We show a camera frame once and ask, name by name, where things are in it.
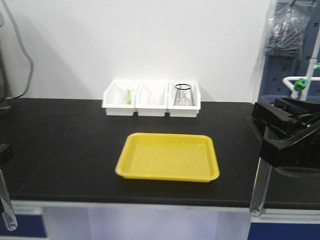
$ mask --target white wall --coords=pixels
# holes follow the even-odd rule
[[[101,99],[114,79],[197,81],[203,101],[251,102],[272,0],[7,0],[35,62],[28,98]],[[4,8],[13,95],[29,71]]]

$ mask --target storage bin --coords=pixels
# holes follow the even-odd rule
[[[170,117],[195,118],[200,108],[201,95],[197,82],[169,83],[167,111]]]
[[[132,116],[136,112],[136,94],[140,82],[113,81],[103,93],[102,107],[106,115]]]
[[[136,95],[139,116],[163,117],[167,111],[168,82],[141,82]]]

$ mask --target blue cabinet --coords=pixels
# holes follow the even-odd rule
[[[253,222],[248,240],[320,240],[320,224]]]

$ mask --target yellow tray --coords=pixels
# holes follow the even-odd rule
[[[187,134],[129,135],[115,172],[126,179],[205,183],[219,177],[212,139]]]

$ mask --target green valve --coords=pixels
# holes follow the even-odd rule
[[[300,78],[298,81],[294,83],[294,90],[301,91],[308,86],[308,80],[304,78]]]

